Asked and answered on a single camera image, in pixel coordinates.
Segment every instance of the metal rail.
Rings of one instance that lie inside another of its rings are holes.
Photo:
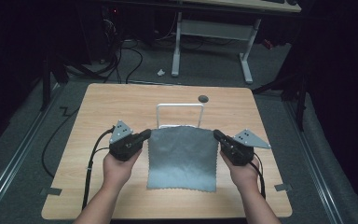
[[[16,173],[19,171],[22,163],[24,162],[25,157],[28,155],[28,152],[31,149],[31,144],[34,141],[34,137],[39,131],[39,128],[43,123],[43,121],[45,120],[46,115],[54,105],[55,100],[62,93],[63,86],[58,87],[58,85],[56,85],[53,90],[55,91],[52,94],[53,96],[50,104],[46,107],[45,110],[39,112],[31,128],[28,130],[27,134],[22,139],[13,158],[10,160],[9,164],[7,165],[7,168],[0,176],[0,202],[2,198],[5,196],[5,193],[8,187],[10,186],[11,182],[13,181],[14,177],[16,176]]]
[[[322,204],[324,205],[324,209],[330,220],[330,223],[344,223],[341,214],[338,211],[330,188],[327,186],[327,183],[324,180],[324,176],[322,175],[318,162],[313,156],[307,137],[303,132],[298,129],[298,125],[296,124],[296,109],[290,102],[283,102],[283,105],[286,109],[286,112],[291,117],[290,120],[293,124],[293,127],[296,129],[297,136],[302,145],[302,153],[304,159],[310,170],[310,175],[319,193],[319,197],[321,198]]]

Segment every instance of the wooden table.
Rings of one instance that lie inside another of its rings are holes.
[[[231,136],[248,128],[268,141],[255,99],[249,89],[91,84],[51,185],[52,188],[62,189],[62,193],[60,196],[47,197],[42,217],[74,219],[78,216],[92,148],[98,137],[112,125],[116,125],[119,119],[128,124],[135,133],[147,128],[156,129],[157,104],[198,103],[200,95],[209,98],[209,102],[205,104],[201,128],[219,129]],[[192,122],[187,118],[197,119],[198,115],[194,115],[191,109],[180,110],[170,112],[167,118],[172,116],[182,122]],[[99,147],[108,147],[109,138],[110,135],[107,135]],[[282,179],[272,150],[255,148],[255,152],[264,165],[268,203],[278,217],[291,216],[292,208],[286,192],[274,188],[282,183]],[[106,153],[107,151],[98,152],[94,158],[89,199],[103,182],[102,162]],[[214,193],[189,189],[146,189],[147,177],[148,150],[145,141],[143,152],[133,167],[131,179],[119,195],[113,218],[244,217],[240,194],[232,183],[229,170],[220,155],[217,158],[217,191]]]

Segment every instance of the table leg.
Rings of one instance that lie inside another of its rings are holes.
[[[179,65],[180,65],[180,35],[182,32],[182,12],[178,12],[178,22],[176,23],[176,43],[175,43],[175,52],[173,53],[173,62],[172,62],[172,76],[179,76]]]
[[[257,35],[257,31],[258,31],[260,22],[261,22],[261,19],[257,19],[255,21],[255,24],[254,24],[252,32],[251,32],[251,36],[248,41],[248,45],[246,47],[246,51],[244,53],[240,53],[242,72],[243,72],[243,75],[245,76],[245,82],[248,84],[253,83],[252,74],[251,74],[251,71],[249,69],[249,64],[248,64],[248,57],[249,57],[249,53],[251,52],[252,45],[255,42],[255,36]]]

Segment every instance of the metal bracket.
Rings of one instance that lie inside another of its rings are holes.
[[[109,143],[114,144],[120,139],[131,135],[133,130],[125,124],[121,119],[117,122],[115,129],[113,130],[112,136],[110,137]]]
[[[271,145],[265,142],[263,139],[252,133],[250,130],[245,129],[242,132],[235,135],[234,140],[247,147],[262,147],[271,149]]]

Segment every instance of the towel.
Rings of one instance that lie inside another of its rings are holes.
[[[148,189],[216,191],[218,142],[211,130],[190,126],[156,129],[148,146]]]

